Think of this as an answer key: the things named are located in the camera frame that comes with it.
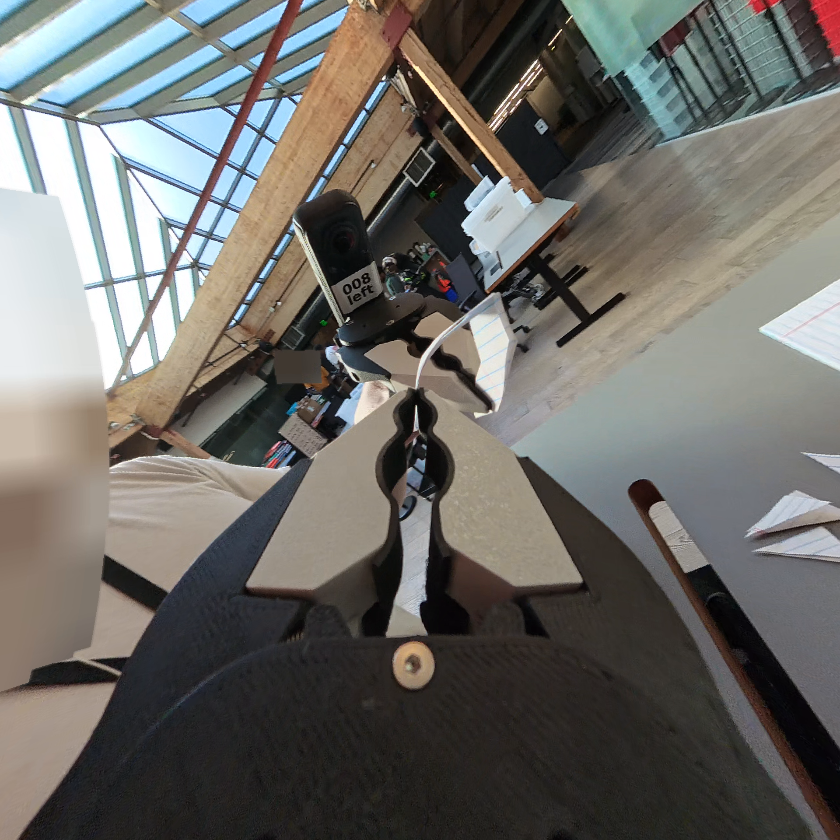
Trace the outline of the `lined writing pad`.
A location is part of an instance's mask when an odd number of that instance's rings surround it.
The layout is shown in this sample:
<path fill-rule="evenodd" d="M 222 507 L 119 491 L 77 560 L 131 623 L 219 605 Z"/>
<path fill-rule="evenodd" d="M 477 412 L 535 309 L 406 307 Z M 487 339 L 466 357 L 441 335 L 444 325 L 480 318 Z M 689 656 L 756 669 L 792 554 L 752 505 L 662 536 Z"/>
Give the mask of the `lined writing pad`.
<path fill-rule="evenodd" d="M 760 333 L 839 371 L 839 280 L 759 328 Z"/>

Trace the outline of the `white-topped table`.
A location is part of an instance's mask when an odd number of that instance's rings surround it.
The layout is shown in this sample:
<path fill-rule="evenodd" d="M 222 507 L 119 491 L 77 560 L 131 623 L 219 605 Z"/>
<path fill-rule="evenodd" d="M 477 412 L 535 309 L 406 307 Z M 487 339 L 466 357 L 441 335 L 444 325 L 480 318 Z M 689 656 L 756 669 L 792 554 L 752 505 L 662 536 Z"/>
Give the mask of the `white-topped table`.
<path fill-rule="evenodd" d="M 615 294 L 595 310 L 588 310 L 572 291 L 573 284 L 588 272 L 587 266 L 575 265 L 560 276 L 545 256 L 546 249 L 562 226 L 574 220 L 580 212 L 577 203 L 556 198 L 545 198 L 535 205 L 523 222 L 501 243 L 497 254 L 500 268 L 486 274 L 485 292 L 507 289 L 520 270 L 526 271 L 526 280 L 540 278 L 549 287 L 549 301 L 561 299 L 565 307 L 577 318 L 577 325 L 556 340 L 561 349 L 576 339 L 583 331 L 601 320 L 620 305 L 626 295 Z"/>

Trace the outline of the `lined paper piece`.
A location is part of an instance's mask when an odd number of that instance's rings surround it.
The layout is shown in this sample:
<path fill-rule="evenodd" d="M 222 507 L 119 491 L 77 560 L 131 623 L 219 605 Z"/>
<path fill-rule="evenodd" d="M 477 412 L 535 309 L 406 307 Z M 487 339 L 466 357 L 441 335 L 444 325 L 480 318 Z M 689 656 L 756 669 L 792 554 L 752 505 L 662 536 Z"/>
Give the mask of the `lined paper piece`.
<path fill-rule="evenodd" d="M 449 319 L 440 312 L 435 312 L 424 319 Z M 469 327 L 476 341 L 476 375 L 473 376 L 478 386 L 488 394 L 492 401 L 491 413 L 499 411 L 503 396 L 506 391 L 506 384 L 511 372 L 511 365 L 517 349 L 516 336 L 514 335 L 507 310 L 502 302 L 501 294 L 494 292 L 485 300 L 462 314 L 436 339 L 430 339 L 429 345 L 423 351 L 419 361 L 414 380 L 409 384 L 417 389 L 418 372 L 423 368 L 440 368 L 451 371 L 463 372 L 459 369 L 459 363 L 451 358 L 446 360 L 438 359 L 436 351 L 440 345 L 459 327 Z M 466 415 L 468 419 L 475 421 L 486 415 Z"/>

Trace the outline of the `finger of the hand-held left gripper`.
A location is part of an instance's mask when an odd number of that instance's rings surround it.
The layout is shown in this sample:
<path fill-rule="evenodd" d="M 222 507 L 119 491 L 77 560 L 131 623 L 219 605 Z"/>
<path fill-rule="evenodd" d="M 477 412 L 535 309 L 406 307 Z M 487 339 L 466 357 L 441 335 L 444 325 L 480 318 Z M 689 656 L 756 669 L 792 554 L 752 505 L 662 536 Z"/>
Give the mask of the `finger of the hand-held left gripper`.
<path fill-rule="evenodd" d="M 435 340 L 454 323 L 449 319 L 422 319 L 413 329 L 419 339 Z M 451 358 L 459 369 L 469 376 L 476 375 L 476 341 L 469 327 L 459 327 L 440 345 L 437 358 Z M 394 341 L 377 345 L 366 357 L 389 372 L 393 380 L 414 380 L 423 352 L 410 351 L 407 341 Z"/>
<path fill-rule="evenodd" d="M 466 415 L 491 413 L 492 401 L 476 383 L 474 377 L 464 372 L 436 367 L 424 367 L 418 372 L 418 387 L 427 394 L 436 394 L 456 411 Z"/>

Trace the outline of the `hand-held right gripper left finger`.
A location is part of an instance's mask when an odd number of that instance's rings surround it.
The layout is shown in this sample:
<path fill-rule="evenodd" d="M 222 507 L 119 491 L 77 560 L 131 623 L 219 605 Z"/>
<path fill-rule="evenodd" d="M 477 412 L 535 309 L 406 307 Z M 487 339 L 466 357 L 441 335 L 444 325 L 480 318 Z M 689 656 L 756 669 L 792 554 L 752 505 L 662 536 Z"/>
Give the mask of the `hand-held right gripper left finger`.
<path fill-rule="evenodd" d="M 247 593 L 332 606 L 354 633 L 386 634 L 403 573 L 416 397 L 391 395 L 306 464 Z"/>

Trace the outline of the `person's left hand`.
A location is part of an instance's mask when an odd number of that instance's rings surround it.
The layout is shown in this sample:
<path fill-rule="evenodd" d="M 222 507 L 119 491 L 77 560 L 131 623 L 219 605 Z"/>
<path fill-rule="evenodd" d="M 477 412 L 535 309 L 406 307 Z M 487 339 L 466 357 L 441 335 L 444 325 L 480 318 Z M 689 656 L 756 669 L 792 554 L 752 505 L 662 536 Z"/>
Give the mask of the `person's left hand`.
<path fill-rule="evenodd" d="M 354 424 L 359 424 L 366 417 L 373 414 L 380 406 L 386 404 L 394 391 L 388 381 L 368 381 L 362 384 L 358 404 L 354 413 Z"/>

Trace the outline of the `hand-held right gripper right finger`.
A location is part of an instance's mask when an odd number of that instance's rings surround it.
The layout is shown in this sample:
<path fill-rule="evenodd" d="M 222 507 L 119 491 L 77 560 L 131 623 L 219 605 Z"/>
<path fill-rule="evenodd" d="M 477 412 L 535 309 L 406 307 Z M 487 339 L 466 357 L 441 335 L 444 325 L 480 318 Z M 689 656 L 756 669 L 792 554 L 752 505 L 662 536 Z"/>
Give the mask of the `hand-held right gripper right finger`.
<path fill-rule="evenodd" d="M 417 392 L 417 424 L 435 488 L 427 632 L 466 635 L 495 606 L 580 591 L 582 574 L 514 453 L 433 392 Z"/>

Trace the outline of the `folded lined paper strip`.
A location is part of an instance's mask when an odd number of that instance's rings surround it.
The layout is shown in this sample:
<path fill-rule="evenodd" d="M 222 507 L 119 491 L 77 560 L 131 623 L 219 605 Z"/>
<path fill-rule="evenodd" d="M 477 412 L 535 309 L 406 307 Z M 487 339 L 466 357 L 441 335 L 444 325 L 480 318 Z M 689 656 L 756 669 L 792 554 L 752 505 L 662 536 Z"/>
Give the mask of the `folded lined paper strip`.
<path fill-rule="evenodd" d="M 839 538 L 829 525 L 838 525 L 839 509 L 832 502 L 802 491 L 782 497 L 744 537 L 765 539 L 783 532 L 792 535 L 753 549 L 753 553 L 797 560 L 839 562 Z"/>

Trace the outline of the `stack of red bins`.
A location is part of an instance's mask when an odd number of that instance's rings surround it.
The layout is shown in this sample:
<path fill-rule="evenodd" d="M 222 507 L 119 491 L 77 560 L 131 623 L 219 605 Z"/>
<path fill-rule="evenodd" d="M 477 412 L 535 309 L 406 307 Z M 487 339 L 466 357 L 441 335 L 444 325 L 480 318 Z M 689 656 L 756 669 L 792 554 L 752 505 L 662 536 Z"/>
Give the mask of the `stack of red bins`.
<path fill-rule="evenodd" d="M 749 5 L 756 14 L 762 13 L 766 7 L 780 6 L 801 42 L 811 42 L 821 37 L 829 51 L 838 54 L 838 1 L 749 1 Z"/>

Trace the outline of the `glass skylight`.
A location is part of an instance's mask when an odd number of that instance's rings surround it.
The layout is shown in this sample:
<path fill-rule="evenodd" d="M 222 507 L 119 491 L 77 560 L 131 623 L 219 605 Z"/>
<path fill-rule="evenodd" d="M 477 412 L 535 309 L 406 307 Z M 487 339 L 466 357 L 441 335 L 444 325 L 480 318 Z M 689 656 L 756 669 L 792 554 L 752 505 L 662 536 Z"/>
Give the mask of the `glass skylight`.
<path fill-rule="evenodd" d="M 350 2 L 301 2 L 197 210 L 289 2 L 2 1 L 2 189 L 60 204 L 101 378 L 163 361 Z"/>

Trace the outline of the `white boxes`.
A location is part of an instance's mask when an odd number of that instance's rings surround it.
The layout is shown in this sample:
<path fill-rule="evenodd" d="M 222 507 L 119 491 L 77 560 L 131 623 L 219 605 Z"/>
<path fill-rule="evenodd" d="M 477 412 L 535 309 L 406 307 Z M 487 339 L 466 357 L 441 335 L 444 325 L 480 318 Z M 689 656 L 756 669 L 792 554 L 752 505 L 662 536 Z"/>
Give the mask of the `white boxes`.
<path fill-rule="evenodd" d="M 482 266 L 483 279 L 489 280 L 501 273 L 501 244 L 537 204 L 523 190 L 514 191 L 509 178 L 494 183 L 485 176 L 468 194 L 464 205 L 468 214 L 461 227 L 469 239 L 470 251 Z"/>

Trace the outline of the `stack of grey bins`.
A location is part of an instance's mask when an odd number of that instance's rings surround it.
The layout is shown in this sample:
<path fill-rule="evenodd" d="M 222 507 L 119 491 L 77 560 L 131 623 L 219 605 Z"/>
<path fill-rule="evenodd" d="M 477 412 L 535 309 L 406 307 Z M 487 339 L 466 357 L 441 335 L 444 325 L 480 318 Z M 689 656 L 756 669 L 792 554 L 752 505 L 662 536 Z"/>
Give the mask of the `stack of grey bins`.
<path fill-rule="evenodd" d="M 769 109 L 811 68 L 782 2 L 698 2 L 648 49 L 646 108 L 665 139 Z"/>

